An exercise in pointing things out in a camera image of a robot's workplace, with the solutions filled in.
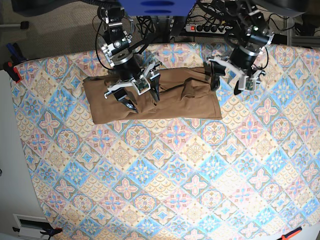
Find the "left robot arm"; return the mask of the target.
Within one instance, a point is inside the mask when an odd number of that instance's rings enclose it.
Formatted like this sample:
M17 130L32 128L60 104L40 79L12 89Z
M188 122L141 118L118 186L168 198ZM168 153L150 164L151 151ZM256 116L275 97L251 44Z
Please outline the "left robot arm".
M271 44L274 33L250 0L225 0L221 12L230 25L230 29L225 30L224 40L233 51L230 56L215 55L207 59L211 68L211 90L220 87L220 77L230 70L238 77L235 95L253 92L261 83L261 76L266 75L266 66L257 66L256 58Z

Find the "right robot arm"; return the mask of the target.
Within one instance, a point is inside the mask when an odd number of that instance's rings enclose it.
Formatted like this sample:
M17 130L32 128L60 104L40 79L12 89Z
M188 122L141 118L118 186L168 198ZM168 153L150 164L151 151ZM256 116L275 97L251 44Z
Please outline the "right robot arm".
M126 88L132 87L138 96L150 92L153 99L160 100L159 81L161 74L157 67L160 61L152 61L141 67L136 58L153 39L153 35L133 46L132 33L134 21L126 15L124 8L117 2L104 2L98 5L97 16L103 26L103 35L96 35L95 46L99 47L109 64L107 70L119 75L119 79L107 87L104 97L114 95L115 99L134 112L138 112L134 103L128 98Z

